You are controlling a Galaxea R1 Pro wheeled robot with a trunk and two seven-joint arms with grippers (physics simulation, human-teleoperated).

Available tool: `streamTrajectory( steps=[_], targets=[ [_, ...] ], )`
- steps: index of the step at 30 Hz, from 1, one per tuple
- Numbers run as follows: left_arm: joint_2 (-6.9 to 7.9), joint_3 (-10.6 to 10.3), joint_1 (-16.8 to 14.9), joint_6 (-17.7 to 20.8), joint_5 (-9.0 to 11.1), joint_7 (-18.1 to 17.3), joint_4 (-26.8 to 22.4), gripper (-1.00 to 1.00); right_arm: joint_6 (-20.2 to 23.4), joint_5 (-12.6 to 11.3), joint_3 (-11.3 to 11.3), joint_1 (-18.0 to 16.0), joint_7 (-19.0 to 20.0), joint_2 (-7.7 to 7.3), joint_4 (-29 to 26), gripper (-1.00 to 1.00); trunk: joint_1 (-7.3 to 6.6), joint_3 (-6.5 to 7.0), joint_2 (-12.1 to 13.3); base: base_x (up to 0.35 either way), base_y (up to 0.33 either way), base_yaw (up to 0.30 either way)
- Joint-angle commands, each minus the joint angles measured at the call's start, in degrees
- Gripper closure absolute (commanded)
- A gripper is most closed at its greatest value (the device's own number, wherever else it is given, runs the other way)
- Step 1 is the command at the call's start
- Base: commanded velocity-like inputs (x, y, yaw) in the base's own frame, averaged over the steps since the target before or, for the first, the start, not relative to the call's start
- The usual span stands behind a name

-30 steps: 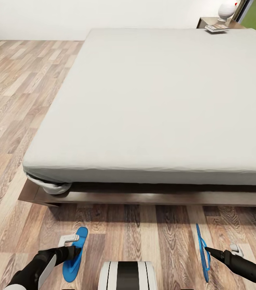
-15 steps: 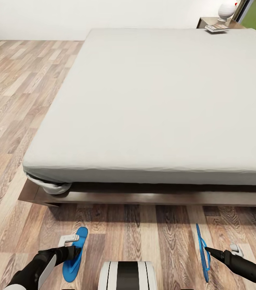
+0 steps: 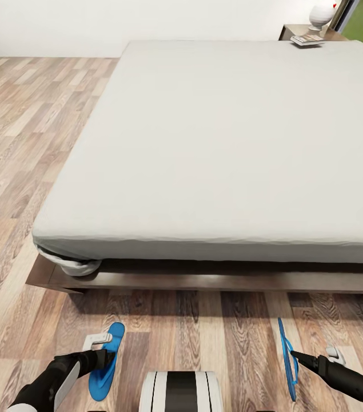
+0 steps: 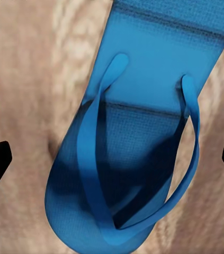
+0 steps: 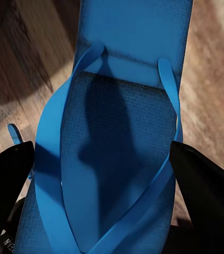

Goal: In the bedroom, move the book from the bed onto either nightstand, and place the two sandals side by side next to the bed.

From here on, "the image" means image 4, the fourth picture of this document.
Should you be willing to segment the sandal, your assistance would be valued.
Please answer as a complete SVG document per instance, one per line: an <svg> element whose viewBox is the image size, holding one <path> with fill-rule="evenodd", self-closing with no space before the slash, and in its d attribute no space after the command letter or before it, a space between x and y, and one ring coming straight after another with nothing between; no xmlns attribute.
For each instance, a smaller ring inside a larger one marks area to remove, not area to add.
<svg viewBox="0 0 224 254"><path fill-rule="evenodd" d="M224 51L224 0L113 0L80 107L44 198L78 254L131 254L189 187L199 161L198 97ZM166 202L189 116L191 163Z"/></svg>

